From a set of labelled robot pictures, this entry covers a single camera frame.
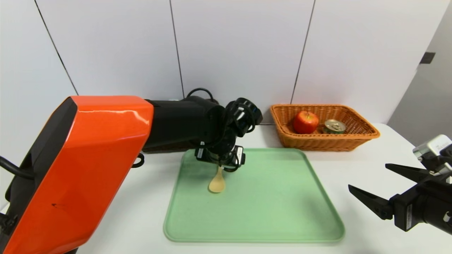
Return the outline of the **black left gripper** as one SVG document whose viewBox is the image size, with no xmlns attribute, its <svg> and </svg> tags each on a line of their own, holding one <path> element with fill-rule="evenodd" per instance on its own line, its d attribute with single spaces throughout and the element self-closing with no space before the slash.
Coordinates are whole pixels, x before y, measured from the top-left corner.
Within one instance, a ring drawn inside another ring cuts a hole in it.
<svg viewBox="0 0 452 254">
<path fill-rule="evenodd" d="M 198 161 L 211 163 L 223 167 L 223 169 L 239 169 L 245 164 L 246 154 L 242 146 L 234 146 L 225 154 L 215 154 L 206 148 L 196 148 L 194 156 Z"/>
</svg>

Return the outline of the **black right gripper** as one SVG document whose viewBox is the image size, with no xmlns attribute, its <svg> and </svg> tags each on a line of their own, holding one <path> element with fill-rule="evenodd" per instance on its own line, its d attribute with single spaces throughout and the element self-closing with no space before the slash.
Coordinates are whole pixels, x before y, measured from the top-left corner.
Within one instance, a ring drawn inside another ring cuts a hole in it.
<svg viewBox="0 0 452 254">
<path fill-rule="evenodd" d="M 390 199 L 348 185 L 349 192 L 381 220 L 392 220 L 407 232 L 419 223 L 451 234 L 451 183 L 449 176 L 434 176 L 428 170 L 387 163 L 385 168 L 417 183 Z"/>
</svg>

